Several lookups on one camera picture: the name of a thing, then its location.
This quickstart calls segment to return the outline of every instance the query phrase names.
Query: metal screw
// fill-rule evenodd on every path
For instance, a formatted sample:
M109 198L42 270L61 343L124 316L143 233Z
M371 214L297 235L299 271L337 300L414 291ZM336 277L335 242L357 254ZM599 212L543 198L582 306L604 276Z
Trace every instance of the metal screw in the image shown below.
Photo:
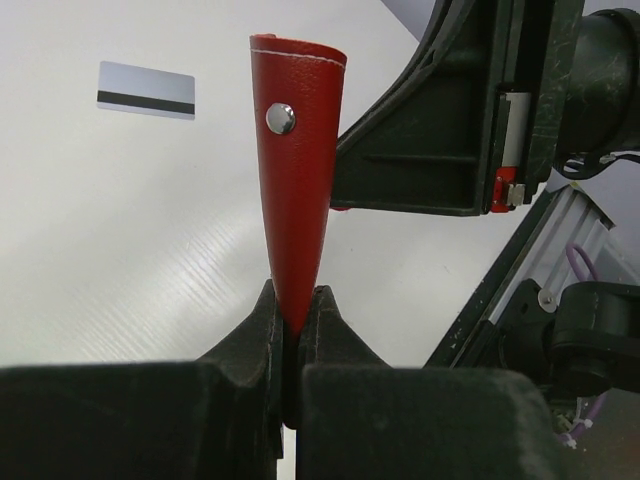
M613 155L612 153L609 153L608 155L603 155L600 157L600 164L602 165L606 165L608 163L615 162L615 161L616 161L616 156Z
M555 297L549 290L544 288L538 292L538 303L540 308L547 313L553 313L558 309Z

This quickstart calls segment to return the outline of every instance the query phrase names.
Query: red component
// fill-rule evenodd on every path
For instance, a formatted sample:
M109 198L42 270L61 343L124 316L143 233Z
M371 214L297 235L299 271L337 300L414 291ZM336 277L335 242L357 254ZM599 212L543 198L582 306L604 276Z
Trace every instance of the red component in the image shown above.
M299 336L311 304L327 224L347 58L330 47L251 37L260 191L271 275L282 316ZM295 126L276 134L274 103Z
M501 167L496 172L496 182L493 187L493 203L491 211L493 213L507 213L511 208L507 206L507 188L516 182L516 167Z

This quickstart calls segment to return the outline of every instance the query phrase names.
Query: red leather piece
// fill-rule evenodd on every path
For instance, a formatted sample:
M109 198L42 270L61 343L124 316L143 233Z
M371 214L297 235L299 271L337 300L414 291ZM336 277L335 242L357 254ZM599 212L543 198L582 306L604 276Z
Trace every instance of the red leather piece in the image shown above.
M260 191L269 263L284 320L297 337L315 287L327 223L347 58L330 47L251 37ZM294 111L296 124L273 133L273 103Z

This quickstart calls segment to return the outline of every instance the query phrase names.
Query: silver snap button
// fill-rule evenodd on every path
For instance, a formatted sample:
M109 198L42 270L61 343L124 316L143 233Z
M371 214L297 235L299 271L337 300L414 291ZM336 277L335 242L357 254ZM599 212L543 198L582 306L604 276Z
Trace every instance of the silver snap button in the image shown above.
M296 126L296 115L293 108L285 103L274 103L267 110L267 126L278 135L285 135Z

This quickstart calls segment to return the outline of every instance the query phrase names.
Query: black cable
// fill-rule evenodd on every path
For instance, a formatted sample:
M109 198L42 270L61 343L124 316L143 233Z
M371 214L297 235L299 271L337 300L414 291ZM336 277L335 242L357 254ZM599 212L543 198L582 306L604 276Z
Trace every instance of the black cable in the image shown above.
M634 153L612 154L613 159L610 162L601 163L601 156L591 157L569 157L565 159L557 159L554 162L554 168L565 178L569 180L588 180L600 175L618 160L627 160L640 165L640 155Z

